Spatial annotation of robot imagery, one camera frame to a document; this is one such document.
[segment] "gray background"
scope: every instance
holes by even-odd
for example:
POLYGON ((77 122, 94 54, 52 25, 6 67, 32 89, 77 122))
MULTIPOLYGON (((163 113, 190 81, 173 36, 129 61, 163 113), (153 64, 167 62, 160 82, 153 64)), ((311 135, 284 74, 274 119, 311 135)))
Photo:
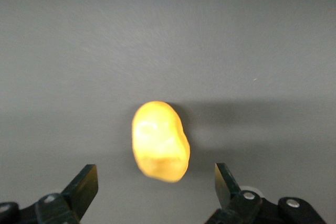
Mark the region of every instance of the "gray background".
POLYGON ((87 163, 83 223, 203 223, 214 163, 336 223, 336 0, 0 0, 0 201, 60 192, 87 163), (191 143, 176 184, 131 152, 144 102, 191 143))

